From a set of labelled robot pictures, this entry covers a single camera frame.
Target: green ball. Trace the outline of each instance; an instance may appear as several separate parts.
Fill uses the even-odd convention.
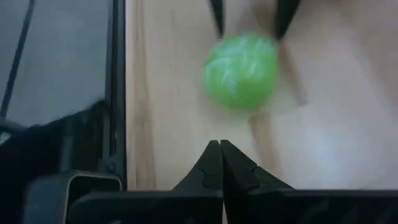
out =
[[[224,39],[205,62],[204,89],[230,108],[255,110],[271,97],[278,67],[271,39],[256,34]]]

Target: wooden surface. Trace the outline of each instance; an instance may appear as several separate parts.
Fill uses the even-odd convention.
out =
[[[126,2],[129,189],[171,189],[212,139],[295,188],[398,187],[398,3],[303,0],[279,46],[277,93],[237,113],[202,92],[217,42],[207,1]],[[225,2],[226,35],[272,36],[274,1]]]

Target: wooden board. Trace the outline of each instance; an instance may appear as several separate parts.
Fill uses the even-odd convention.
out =
[[[275,1],[225,2],[226,35],[272,36]],[[386,82],[397,80],[398,66],[384,69],[364,47],[369,28],[354,2],[303,0],[279,46],[274,99],[257,113],[237,113],[202,92],[203,63],[217,42],[207,1],[126,1],[129,189],[171,189],[212,139],[229,139],[296,188],[398,187],[398,93]],[[383,59],[396,61],[396,48],[385,49]]]

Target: plywood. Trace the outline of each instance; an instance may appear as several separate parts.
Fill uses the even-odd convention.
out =
[[[272,36],[274,1],[225,2],[226,35]],[[277,93],[263,110],[237,113],[202,92],[203,63],[217,42],[208,3],[127,1],[129,188],[171,189],[212,139],[229,139],[296,188],[398,187],[398,96],[393,84],[373,81],[380,66],[364,48],[361,18],[343,8],[303,0],[279,46]],[[393,82],[389,65],[383,75]]]

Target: gray surface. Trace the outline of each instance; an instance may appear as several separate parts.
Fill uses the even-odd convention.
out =
[[[47,123],[104,98],[108,6],[108,0],[37,1],[8,119]]]
[[[0,104],[24,23],[28,0],[0,0]]]

